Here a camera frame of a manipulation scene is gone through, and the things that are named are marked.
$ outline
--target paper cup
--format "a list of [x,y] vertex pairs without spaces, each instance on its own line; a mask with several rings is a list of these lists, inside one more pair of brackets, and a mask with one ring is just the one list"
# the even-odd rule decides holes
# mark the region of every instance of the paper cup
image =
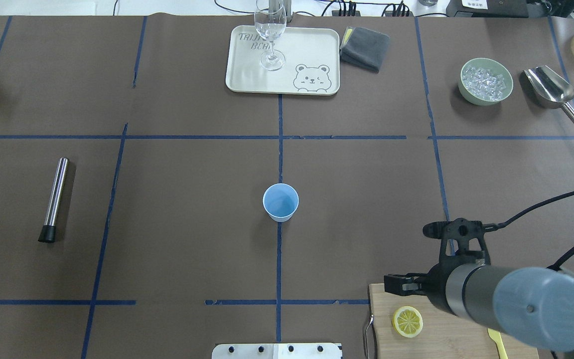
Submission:
[[291,218],[298,208],[298,202],[298,193],[289,184],[274,184],[263,195],[263,207],[276,222]]

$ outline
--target metal scoop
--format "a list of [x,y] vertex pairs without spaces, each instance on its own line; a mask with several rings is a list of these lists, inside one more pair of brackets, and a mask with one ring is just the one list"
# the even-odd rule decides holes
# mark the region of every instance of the metal scoop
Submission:
[[563,77],[548,66],[524,70],[533,85],[540,104],[549,109],[561,109],[574,124],[574,108],[569,101],[574,99],[574,89]]

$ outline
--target label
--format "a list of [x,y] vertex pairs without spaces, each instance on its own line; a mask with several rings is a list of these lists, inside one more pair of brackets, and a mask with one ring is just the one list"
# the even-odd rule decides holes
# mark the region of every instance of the label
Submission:
[[471,9],[488,10],[487,0],[462,0],[462,6]]

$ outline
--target glass base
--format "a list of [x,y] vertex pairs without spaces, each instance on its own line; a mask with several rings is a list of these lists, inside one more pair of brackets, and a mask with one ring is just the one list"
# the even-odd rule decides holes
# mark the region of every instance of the glass base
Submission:
[[265,70],[269,71],[276,71],[282,68],[285,65],[285,55],[278,51],[274,50],[272,54],[271,50],[267,50],[260,55],[260,66],[262,66]]

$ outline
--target bowl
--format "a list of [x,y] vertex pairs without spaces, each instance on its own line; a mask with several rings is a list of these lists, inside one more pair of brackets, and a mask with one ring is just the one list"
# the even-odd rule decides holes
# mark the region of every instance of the bowl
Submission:
[[[495,76],[503,75],[506,88],[502,90],[502,97],[499,101],[484,100],[483,98],[472,94],[471,91],[465,88],[464,82],[462,82],[462,76],[464,69],[469,65],[474,66],[475,68],[486,68],[490,70],[490,73]],[[511,73],[508,72],[508,70],[506,70],[506,68],[501,63],[498,63],[492,59],[487,59],[486,57],[477,57],[476,59],[470,59],[464,64],[464,66],[462,66],[462,69],[460,70],[460,80],[458,81],[457,86],[460,88],[460,93],[467,101],[474,105],[488,106],[497,104],[498,102],[505,100],[509,95],[511,95],[513,92],[513,78],[511,77]]]

